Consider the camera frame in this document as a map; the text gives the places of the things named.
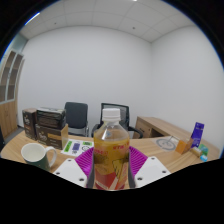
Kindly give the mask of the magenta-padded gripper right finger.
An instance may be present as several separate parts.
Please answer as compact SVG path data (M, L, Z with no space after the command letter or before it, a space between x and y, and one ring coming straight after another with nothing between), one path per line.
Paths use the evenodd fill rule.
M169 170L155 156L148 157L138 149L129 147L129 186L140 188L167 175Z

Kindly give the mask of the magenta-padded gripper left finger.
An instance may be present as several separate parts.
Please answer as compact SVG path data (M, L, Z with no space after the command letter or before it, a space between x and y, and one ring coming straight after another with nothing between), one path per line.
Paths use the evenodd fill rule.
M75 159L66 159L54 172L54 175L78 186L92 188L94 185L93 148L88 149Z

